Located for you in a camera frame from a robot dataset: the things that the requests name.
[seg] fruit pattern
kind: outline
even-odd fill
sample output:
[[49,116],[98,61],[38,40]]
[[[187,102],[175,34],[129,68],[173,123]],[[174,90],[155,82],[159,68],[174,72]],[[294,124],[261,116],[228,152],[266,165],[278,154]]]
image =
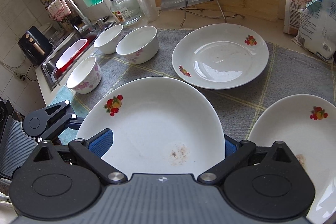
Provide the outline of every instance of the fruit pattern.
[[180,69],[180,72],[182,72],[183,75],[191,77],[190,73],[187,72],[182,66],[178,67]]
[[143,49],[139,49],[138,51],[136,51],[135,53],[132,53],[132,54],[128,54],[128,55],[125,55],[125,58],[128,60],[128,61],[131,61],[133,63],[135,63],[137,61],[137,59],[139,58],[140,56],[140,53],[143,51]]
[[114,116],[115,113],[118,113],[122,99],[123,97],[119,94],[117,97],[113,96],[112,99],[108,100],[106,105],[104,105],[106,113],[109,113],[110,116]]
[[310,119],[314,119],[316,121],[328,117],[328,113],[321,107],[313,106],[313,109],[314,110],[311,111],[312,114],[310,115]]
[[255,38],[254,38],[253,36],[251,36],[251,35],[248,35],[248,36],[247,36],[247,38],[246,38],[246,40],[245,40],[245,43],[246,43],[247,45],[251,45],[251,46],[257,44],[257,42],[255,41]]

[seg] label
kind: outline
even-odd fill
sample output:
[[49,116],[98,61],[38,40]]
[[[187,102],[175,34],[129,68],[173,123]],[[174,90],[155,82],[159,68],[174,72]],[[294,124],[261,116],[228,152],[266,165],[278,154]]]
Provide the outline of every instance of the label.
[[119,19],[120,22],[124,22],[125,20],[132,18],[126,7],[112,13]]

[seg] plastic bag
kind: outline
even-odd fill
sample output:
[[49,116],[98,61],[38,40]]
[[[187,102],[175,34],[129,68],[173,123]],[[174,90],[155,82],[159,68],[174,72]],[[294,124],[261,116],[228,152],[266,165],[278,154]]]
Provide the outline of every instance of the plastic bag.
[[336,51],[336,0],[322,0],[316,12],[300,11],[300,28],[293,41],[332,63]]

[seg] plate rim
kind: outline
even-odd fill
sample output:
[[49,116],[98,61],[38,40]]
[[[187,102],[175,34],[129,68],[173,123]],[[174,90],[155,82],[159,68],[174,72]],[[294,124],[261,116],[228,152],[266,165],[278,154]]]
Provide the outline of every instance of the plate rim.
[[[286,97],[284,97],[284,98],[281,98],[280,100],[277,100],[276,102],[274,102],[273,104],[271,104],[261,115],[260,115],[260,117],[258,118],[258,120],[255,122],[255,124],[254,124],[254,126],[252,127],[252,129],[251,129],[251,132],[250,132],[250,134],[248,135],[248,138],[247,138],[247,140],[250,140],[250,141],[252,141],[253,142],[253,140],[251,140],[251,134],[252,134],[252,132],[253,132],[253,130],[254,130],[254,128],[255,128],[255,126],[260,122],[260,119],[263,117],[263,115],[265,114],[265,112],[267,112],[267,110],[269,110],[269,109],[271,109],[271,108],[275,108],[276,107],[276,105],[279,103],[279,102],[282,102],[282,101],[285,101],[285,100],[290,100],[290,98],[293,98],[293,97],[314,97],[314,98],[316,98],[316,99],[320,99],[320,100],[322,100],[322,101],[324,101],[327,105],[329,105],[329,106],[331,106],[331,107],[333,107],[333,108],[335,108],[336,106],[335,105],[333,105],[331,102],[329,102],[328,100],[326,100],[326,99],[324,99],[324,98],[322,98],[322,97],[319,97],[319,96],[316,96],[316,95],[313,95],[313,94],[306,94],[306,93],[302,93],[302,94],[293,94],[293,95],[289,95],[289,96],[286,96]],[[310,220],[310,218],[311,218],[311,216],[312,215],[315,215],[315,212],[312,210],[313,209],[313,207],[311,207],[310,208],[310,210],[308,211],[308,213],[307,213],[307,219],[308,220]],[[321,221],[321,223],[326,223],[329,219],[331,219],[332,217],[333,217],[333,215],[334,215],[335,213],[333,213],[333,214],[331,214],[327,219],[323,219],[323,221]]]
[[207,25],[207,26],[203,26],[203,27],[201,27],[201,28],[198,28],[198,29],[196,29],[196,30],[193,30],[192,32],[190,32],[190,33],[188,33],[186,36],[184,36],[184,37],[178,42],[178,44],[176,44],[176,46],[175,46],[175,48],[174,48],[174,50],[173,50],[173,53],[172,53],[172,56],[171,56],[171,63],[172,63],[173,69],[174,69],[174,71],[176,72],[176,74],[177,74],[183,81],[187,82],[188,84],[193,85],[193,86],[197,86],[197,87],[199,87],[199,88],[208,89],[208,90],[228,90],[228,89],[233,89],[233,88],[236,88],[236,87],[245,85],[245,84],[247,84],[247,83],[253,81],[253,80],[254,80],[255,78],[257,78],[259,75],[261,75],[261,73],[265,70],[265,68],[266,68],[266,66],[267,66],[267,64],[268,64],[268,60],[269,60],[269,50],[268,50],[268,46],[267,46],[267,44],[266,44],[266,41],[261,37],[260,34],[258,34],[258,35],[261,37],[261,39],[265,42],[265,46],[266,46],[266,48],[267,48],[267,55],[268,55],[268,56],[267,56],[267,61],[265,62],[265,65],[263,66],[263,68],[262,68],[262,70],[260,71],[260,73],[259,73],[258,75],[256,75],[255,77],[253,77],[252,79],[250,79],[250,80],[248,80],[248,81],[246,81],[246,82],[244,82],[244,83],[241,83],[241,84],[239,84],[239,85],[234,85],[234,86],[231,86],[231,87],[221,87],[221,88],[214,88],[214,87],[212,87],[212,88],[210,88],[210,87],[206,87],[206,86],[202,86],[202,85],[196,85],[196,84],[192,83],[192,82],[189,80],[188,77],[187,77],[186,79],[182,77],[182,75],[181,75],[182,73],[179,72],[179,70],[177,70],[177,69],[175,68],[175,66],[174,66],[174,61],[173,61],[174,53],[175,53],[175,50],[176,50],[177,46],[181,43],[181,41],[182,41],[183,39],[185,39],[187,36],[189,36],[189,35],[192,34],[193,32],[198,31],[198,30],[203,29],[203,28],[207,28],[207,27],[209,27],[209,26],[213,26],[213,25],[237,25],[237,26],[240,26],[240,27],[249,29],[249,30],[255,32],[256,34],[258,34],[256,31],[254,31],[254,30],[252,30],[252,29],[250,29],[250,28],[248,28],[248,27],[245,27],[245,26],[242,26],[242,25],[239,25],[239,24],[232,24],[232,23],[217,23],[217,24],[210,24],[210,25]]
[[[186,83],[186,82],[184,82],[184,81],[182,81],[182,80],[180,80],[180,79],[176,79],[176,78],[172,78],[172,77],[165,77],[165,76],[150,76],[150,77],[139,78],[139,79],[133,80],[133,81],[131,81],[131,82],[125,83],[125,84],[123,84],[123,85],[117,87],[116,89],[112,90],[112,91],[109,92],[107,95],[105,95],[101,100],[99,100],[99,102],[97,102],[97,103],[95,104],[95,106],[89,111],[89,113],[87,114],[87,116],[90,114],[90,112],[92,112],[92,111],[94,110],[95,107],[98,108],[98,104],[99,104],[101,101],[105,102],[105,101],[106,101],[105,98],[107,98],[112,92],[117,91],[117,93],[118,93],[118,90],[119,90],[120,88],[124,87],[125,85],[129,85],[130,83],[133,83],[133,82],[136,82],[136,81],[145,81],[145,80],[147,80],[147,79],[152,79],[152,78],[156,78],[156,79],[165,79],[165,80],[169,80],[169,81],[179,81],[179,82],[181,82],[182,85],[186,85],[185,87],[187,87],[188,89],[195,90],[197,94],[201,95],[201,97],[202,97],[202,98],[206,101],[206,103],[209,105],[209,107],[210,107],[212,113],[215,114],[217,125],[218,125],[218,127],[221,129],[221,134],[222,134],[222,137],[223,137],[223,153],[224,153],[224,155],[223,155],[223,160],[224,160],[224,159],[225,159],[225,152],[226,152],[226,147],[225,147],[225,135],[224,135],[223,126],[222,126],[222,124],[221,124],[221,121],[220,121],[220,119],[219,119],[219,116],[218,116],[216,110],[214,109],[214,107],[213,107],[213,105],[210,103],[210,101],[209,101],[209,100],[208,100],[208,99],[207,99],[207,98],[206,98],[206,97],[205,97],[199,90],[197,90],[197,89],[196,89],[195,87],[193,87],[192,85],[189,85],[188,83]],[[75,138],[83,138],[83,136],[78,135],[78,134],[81,133],[81,131],[83,131],[83,130],[81,130],[81,127],[80,127],[79,130],[78,130],[77,133],[76,133],[76,137],[75,137]]]
[[300,94],[293,94],[293,95],[289,95],[289,96],[286,96],[284,98],[281,98],[280,100],[274,102],[273,104],[271,104],[261,115],[260,117],[257,119],[257,121],[255,122],[255,124],[253,125],[252,129],[251,129],[251,132],[249,133],[248,137],[247,137],[247,140],[250,140],[250,136],[255,128],[255,126],[260,122],[261,118],[265,115],[265,112],[267,112],[269,109],[271,108],[274,108],[275,105],[277,105],[278,103],[282,102],[282,101],[285,101],[285,100],[288,100],[290,98],[293,98],[293,97],[301,97],[301,96],[309,96],[309,97],[315,97],[315,98],[319,98],[325,102],[327,102],[329,105],[335,107],[332,103],[330,103],[328,100],[320,97],[320,96],[316,96],[316,95],[313,95],[313,94],[306,94],[306,93],[300,93]]

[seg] dish towel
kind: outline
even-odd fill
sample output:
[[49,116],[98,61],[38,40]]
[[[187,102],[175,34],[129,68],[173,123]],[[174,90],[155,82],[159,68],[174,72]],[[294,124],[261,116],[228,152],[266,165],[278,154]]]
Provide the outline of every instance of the dish towel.
[[48,11],[53,19],[61,21],[65,16],[71,14],[71,11],[65,0],[54,0],[49,6]]

